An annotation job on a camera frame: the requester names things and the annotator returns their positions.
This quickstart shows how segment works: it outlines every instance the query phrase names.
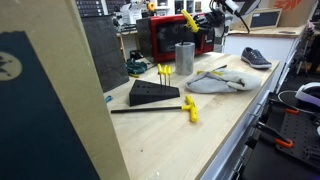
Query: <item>metal cylinder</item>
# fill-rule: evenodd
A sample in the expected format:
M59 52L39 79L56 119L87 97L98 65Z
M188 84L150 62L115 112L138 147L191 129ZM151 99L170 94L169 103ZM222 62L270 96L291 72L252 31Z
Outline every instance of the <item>metal cylinder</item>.
M175 45L176 73L179 75L190 75L193 73L194 43L184 42Z

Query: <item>yellow screwdriver handle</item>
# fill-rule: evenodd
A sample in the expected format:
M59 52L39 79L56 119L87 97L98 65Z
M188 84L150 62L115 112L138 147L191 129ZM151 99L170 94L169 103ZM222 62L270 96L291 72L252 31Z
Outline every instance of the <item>yellow screwdriver handle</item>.
M159 74L163 74L161 64L158 64L158 73Z
M171 75L171 66L168 66L167 73L168 75Z
M197 107L194 104L191 96L187 95L186 96L186 101L188 105L181 106L182 110L189 110L190 111L190 120L191 122L198 122L198 113L197 113Z
M167 75L168 74L168 65L164 65L163 67L163 74Z

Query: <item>cloth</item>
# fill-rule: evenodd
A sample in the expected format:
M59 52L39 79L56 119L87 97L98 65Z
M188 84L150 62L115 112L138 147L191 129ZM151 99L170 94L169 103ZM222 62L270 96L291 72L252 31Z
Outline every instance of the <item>cloth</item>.
M248 73L227 69L219 69L217 71L222 73L221 79L227 81L227 85L235 89L252 90L261 84L260 77Z
M261 83L259 77L235 70L219 69L216 72L221 75L211 72L196 75L186 83L186 88L195 93L236 92L255 89Z

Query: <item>wooden panel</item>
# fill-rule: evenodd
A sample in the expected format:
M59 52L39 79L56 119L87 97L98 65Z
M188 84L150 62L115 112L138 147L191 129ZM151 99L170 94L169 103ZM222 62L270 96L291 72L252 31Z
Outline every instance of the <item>wooden panel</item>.
M129 179L75 1L0 1L0 12L0 32L26 32L100 178Z

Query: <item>gray shoe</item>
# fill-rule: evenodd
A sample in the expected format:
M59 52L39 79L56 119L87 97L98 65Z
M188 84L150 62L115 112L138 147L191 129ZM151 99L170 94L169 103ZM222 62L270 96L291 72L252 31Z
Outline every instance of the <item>gray shoe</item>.
M271 68L272 64L268 62L257 49L246 47L241 56L241 60L250 64L251 67L257 69Z

